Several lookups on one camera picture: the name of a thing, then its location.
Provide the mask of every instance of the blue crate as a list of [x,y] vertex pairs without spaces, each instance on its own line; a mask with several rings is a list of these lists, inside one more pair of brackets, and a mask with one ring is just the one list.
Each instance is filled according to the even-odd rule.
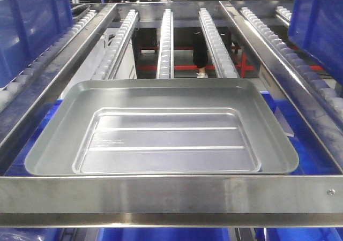
[[227,228],[108,228],[96,241],[230,241]]
[[0,0],[0,87],[67,32],[69,0]]
[[289,39],[343,84],[343,0],[295,0]]

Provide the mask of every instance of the red metal frame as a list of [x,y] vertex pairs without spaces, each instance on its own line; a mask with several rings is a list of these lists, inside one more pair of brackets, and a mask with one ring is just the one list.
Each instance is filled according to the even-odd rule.
[[[175,47],[175,50],[193,50],[193,47]],[[232,46],[231,50],[229,51],[231,57],[234,60],[235,66],[237,68],[237,70],[239,70],[240,72],[240,76],[242,78],[245,77],[245,73],[247,71],[253,71],[254,68],[252,65],[248,65],[247,64],[247,56],[246,54],[243,52],[242,53],[242,58],[241,60],[238,58],[238,56],[232,52],[232,50],[240,50],[242,49],[239,46]],[[158,47],[140,47],[140,50],[154,50],[154,51],[158,51]],[[323,68],[318,66],[318,65],[311,65],[310,66],[312,70],[314,71],[322,71]],[[175,65],[174,66],[175,70],[179,71],[179,70],[197,70],[198,68],[195,65]],[[207,70],[214,70],[214,66],[213,65],[207,65],[206,66]],[[139,66],[138,70],[140,71],[156,71],[157,70],[157,66],[154,65],[145,65],[145,66]]]

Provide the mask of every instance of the metal rack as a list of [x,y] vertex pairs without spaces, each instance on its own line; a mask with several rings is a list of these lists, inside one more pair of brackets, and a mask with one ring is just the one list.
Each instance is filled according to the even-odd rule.
[[[281,5],[271,2],[265,8],[274,12]],[[98,14],[87,27],[1,112],[1,173],[107,27],[125,25],[121,19],[130,10],[140,17],[137,27],[161,26],[165,10],[173,13],[174,27],[199,27],[198,14],[204,7],[216,26],[229,27],[253,65],[263,66],[275,82],[271,85],[291,101],[342,172],[343,123],[339,115],[247,23],[239,13],[244,6],[229,2],[94,5]],[[342,183],[341,175],[0,177],[0,225],[337,227],[343,225]]]

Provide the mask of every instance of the baking tray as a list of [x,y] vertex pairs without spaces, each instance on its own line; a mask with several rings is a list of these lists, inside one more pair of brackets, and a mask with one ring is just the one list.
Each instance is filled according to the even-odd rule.
[[243,79],[87,81],[29,152],[33,175],[285,174],[299,158]]

